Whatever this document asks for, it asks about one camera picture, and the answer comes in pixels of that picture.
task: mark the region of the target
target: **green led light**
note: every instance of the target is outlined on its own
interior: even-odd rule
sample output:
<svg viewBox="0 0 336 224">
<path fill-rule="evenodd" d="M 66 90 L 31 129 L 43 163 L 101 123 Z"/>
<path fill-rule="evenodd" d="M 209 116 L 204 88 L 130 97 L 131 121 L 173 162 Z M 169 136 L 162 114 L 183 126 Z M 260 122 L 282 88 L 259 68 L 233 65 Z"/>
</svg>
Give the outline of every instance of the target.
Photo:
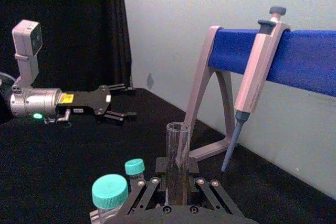
<svg viewBox="0 0 336 224">
<path fill-rule="evenodd" d="M 35 113 L 35 114 L 33 115 L 33 118 L 35 118 L 35 119 L 42 119 L 43 116 L 42 116 L 41 114 L 39 114 L 39 113 Z"/>
</svg>

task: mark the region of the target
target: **robotic arm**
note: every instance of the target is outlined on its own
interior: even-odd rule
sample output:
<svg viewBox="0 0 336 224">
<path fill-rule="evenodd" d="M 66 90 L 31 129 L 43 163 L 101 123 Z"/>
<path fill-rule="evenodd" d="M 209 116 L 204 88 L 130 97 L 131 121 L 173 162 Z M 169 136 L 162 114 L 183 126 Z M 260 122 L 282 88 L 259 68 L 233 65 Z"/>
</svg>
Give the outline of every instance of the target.
<svg viewBox="0 0 336 224">
<path fill-rule="evenodd" d="M 101 85 L 90 92 L 61 89 L 32 88 L 30 85 L 38 75 L 37 53 L 42 48 L 41 26 L 38 22 L 22 20 L 12 30 L 15 59 L 20 76 L 13 77 L 0 72 L 0 123 L 13 116 L 32 116 L 48 123 L 64 123 L 71 114 L 93 114 L 98 121 L 134 120 L 136 113 L 110 111 L 112 95 L 135 95 L 135 89 L 124 84 Z"/>
</svg>

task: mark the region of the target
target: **black curtain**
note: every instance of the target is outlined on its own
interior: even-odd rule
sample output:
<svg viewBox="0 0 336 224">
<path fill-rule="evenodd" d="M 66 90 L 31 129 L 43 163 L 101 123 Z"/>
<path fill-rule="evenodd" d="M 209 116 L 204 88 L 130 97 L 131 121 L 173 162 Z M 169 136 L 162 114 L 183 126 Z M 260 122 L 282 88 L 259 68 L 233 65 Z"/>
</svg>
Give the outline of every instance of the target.
<svg viewBox="0 0 336 224">
<path fill-rule="evenodd" d="M 34 87 L 94 90 L 129 84 L 131 52 L 124 0 L 0 0 L 0 71 L 19 75 L 12 28 L 41 23 L 43 47 Z"/>
</svg>

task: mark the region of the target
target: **white wall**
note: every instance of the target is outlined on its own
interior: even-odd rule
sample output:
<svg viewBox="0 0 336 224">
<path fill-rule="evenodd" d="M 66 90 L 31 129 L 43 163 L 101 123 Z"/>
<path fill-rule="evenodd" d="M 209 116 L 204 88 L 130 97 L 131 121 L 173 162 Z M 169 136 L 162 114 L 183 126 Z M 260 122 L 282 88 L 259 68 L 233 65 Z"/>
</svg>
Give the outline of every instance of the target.
<svg viewBox="0 0 336 224">
<path fill-rule="evenodd" d="M 135 87 L 186 110 L 208 28 L 258 29 L 273 5 L 293 29 L 336 29 L 336 0 L 125 0 Z M 149 73 L 153 86 L 147 86 Z M 233 74 L 234 99 L 241 75 Z M 198 118 L 224 132 L 215 77 Z M 336 198 L 336 99 L 267 82 L 240 143 Z"/>
</svg>

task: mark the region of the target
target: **small vial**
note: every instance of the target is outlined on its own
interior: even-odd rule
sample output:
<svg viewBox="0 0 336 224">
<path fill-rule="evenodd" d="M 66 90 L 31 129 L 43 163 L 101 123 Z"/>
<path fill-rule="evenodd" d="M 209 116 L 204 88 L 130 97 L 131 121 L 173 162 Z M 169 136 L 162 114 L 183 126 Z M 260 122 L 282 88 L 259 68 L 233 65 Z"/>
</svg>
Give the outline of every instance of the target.
<svg viewBox="0 0 336 224">
<path fill-rule="evenodd" d="M 137 186 L 138 180 L 144 180 L 144 170 L 145 165 L 141 158 L 131 159 L 125 163 L 125 172 L 129 176 L 131 190 L 133 190 L 135 186 Z"/>
<path fill-rule="evenodd" d="M 92 201 L 98 208 L 99 224 L 115 216 L 127 197 L 128 186 L 123 176 L 107 174 L 98 178 L 92 185 Z"/>
</svg>

